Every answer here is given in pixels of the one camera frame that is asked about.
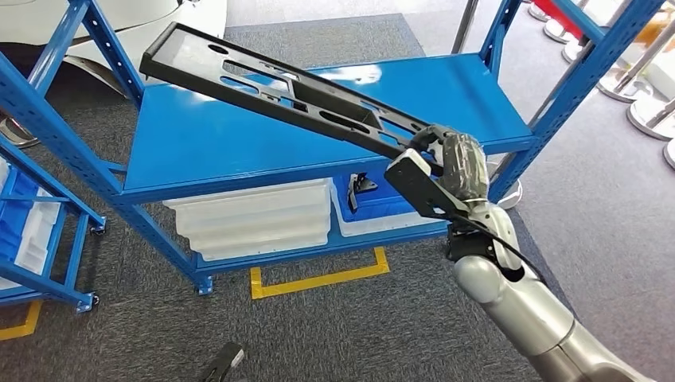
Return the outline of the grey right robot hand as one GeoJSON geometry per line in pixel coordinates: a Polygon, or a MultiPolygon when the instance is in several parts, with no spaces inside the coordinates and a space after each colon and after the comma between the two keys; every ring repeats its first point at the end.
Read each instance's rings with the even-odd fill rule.
{"type": "Polygon", "coordinates": [[[486,155],[473,136],[434,124],[413,135],[410,147],[434,155],[443,167],[441,185],[460,201],[488,199],[486,155]]]}

